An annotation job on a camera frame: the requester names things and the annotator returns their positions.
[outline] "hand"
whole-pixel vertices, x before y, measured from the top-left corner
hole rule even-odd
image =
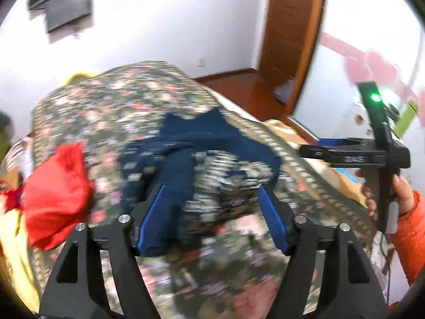
[[[360,171],[356,173],[357,176],[361,176]],[[399,209],[400,216],[405,215],[407,212],[413,210],[415,206],[415,197],[413,190],[410,187],[409,183],[404,177],[399,177],[398,175],[393,176],[393,188],[399,197]],[[377,210],[377,204],[375,200],[371,199],[373,193],[370,188],[363,185],[362,194],[366,197],[366,205],[368,207],[368,216],[373,217],[373,214]]]

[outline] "brown floor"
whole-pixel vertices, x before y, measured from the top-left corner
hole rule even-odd
[[[260,121],[279,120],[285,109],[285,105],[273,96],[275,86],[255,73],[229,74],[200,82],[235,102]]]

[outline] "yellow object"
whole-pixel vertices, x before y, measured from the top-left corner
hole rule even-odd
[[[29,264],[28,234],[20,210],[13,209],[0,216],[0,243],[14,290],[31,311],[38,312],[40,300]]]
[[[19,187],[19,168],[13,167],[10,171],[6,173],[5,176],[0,177],[0,182],[5,181],[8,185],[11,186],[11,189],[17,189]]]
[[[66,80],[66,82],[63,84],[63,86],[74,84],[74,82],[76,80],[78,80],[79,78],[81,78],[81,79],[90,79],[90,78],[94,78],[95,76],[96,76],[96,74],[89,73],[89,72],[77,72],[77,73],[74,73],[73,75],[71,75]]]

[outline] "orange sleeve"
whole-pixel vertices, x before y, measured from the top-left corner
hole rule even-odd
[[[398,230],[391,235],[409,285],[425,264],[425,202],[419,192],[413,193],[413,210],[399,218]]]

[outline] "silver screw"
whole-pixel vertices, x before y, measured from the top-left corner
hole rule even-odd
[[[86,228],[86,225],[85,225],[84,223],[78,223],[78,224],[75,226],[75,230],[76,230],[76,231],[83,231],[85,228]]]
[[[120,217],[118,217],[118,221],[120,223],[127,223],[129,220],[130,220],[129,215],[121,215]]]
[[[297,215],[295,216],[295,221],[299,224],[304,224],[305,222],[307,222],[307,218],[305,218],[305,216],[303,215]]]
[[[339,228],[340,228],[342,231],[350,231],[350,226],[349,226],[347,223],[341,223],[341,224],[339,225]]]

